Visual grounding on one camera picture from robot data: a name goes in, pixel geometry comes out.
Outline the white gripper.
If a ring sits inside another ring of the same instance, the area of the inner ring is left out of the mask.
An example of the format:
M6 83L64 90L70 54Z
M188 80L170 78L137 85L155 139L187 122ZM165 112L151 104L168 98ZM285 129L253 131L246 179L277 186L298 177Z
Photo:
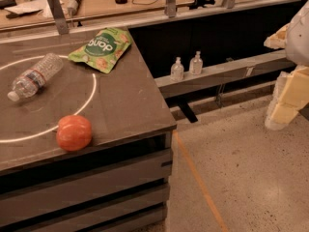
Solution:
M279 131L287 127L309 103L309 1L290 24L267 37L264 46L285 48L287 58L298 65L292 72L279 74L267 109L265 126Z

